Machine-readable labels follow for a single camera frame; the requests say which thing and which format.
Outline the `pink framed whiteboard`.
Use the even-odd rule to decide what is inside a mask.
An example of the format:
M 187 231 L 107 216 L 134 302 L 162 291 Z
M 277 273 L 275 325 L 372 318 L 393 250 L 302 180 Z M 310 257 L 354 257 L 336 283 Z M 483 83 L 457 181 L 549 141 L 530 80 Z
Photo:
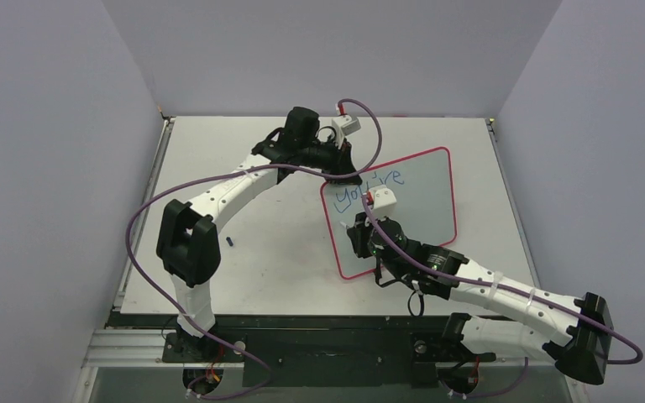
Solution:
M 355 256 L 346 229 L 362 212 L 361 198 L 377 186 L 394 192 L 397 204 L 391 218 L 404 234 L 438 246 L 457 238 L 457 218 L 451 154 L 446 147 L 428 149 L 397 160 L 374 165 L 360 175 L 359 186 L 325 183 L 320 187 L 322 209 L 339 275 L 352 280 L 371 273 L 372 258 Z

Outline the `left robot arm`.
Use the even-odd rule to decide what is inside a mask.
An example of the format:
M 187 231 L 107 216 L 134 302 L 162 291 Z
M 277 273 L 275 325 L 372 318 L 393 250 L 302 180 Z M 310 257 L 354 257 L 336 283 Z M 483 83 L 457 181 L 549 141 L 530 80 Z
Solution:
M 347 140 L 359 130 L 359 120 L 348 114 L 333 118 L 324 140 L 317 136 L 320 128 L 317 113 L 294 107 L 282 127 L 252 148 L 236 168 L 236 177 L 219 181 L 189 201 L 165 205 L 155 252 L 184 310 L 177 319 L 175 351 L 186 351 L 197 361 L 218 354 L 217 338 L 209 332 L 216 325 L 210 280 L 221 263 L 218 234 L 235 214 L 280 184 L 295 166 L 318 169 L 332 183 L 360 184 Z

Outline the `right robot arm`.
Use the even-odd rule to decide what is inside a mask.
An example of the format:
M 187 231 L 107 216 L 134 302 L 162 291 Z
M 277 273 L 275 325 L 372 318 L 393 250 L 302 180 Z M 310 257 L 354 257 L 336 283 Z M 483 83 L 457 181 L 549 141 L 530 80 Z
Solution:
M 419 298 L 437 296 L 500 315 L 451 315 L 440 336 L 450 358 L 521 355 L 550 362 L 580 382 L 604 383 L 613 328 L 605 298 L 591 292 L 564 296 L 525 285 L 451 249 L 409 239 L 391 219 L 371 224 L 360 213 L 346 234 L 356 257 L 375 259 L 377 280 L 382 270 L 391 274 L 379 287 L 401 283 Z

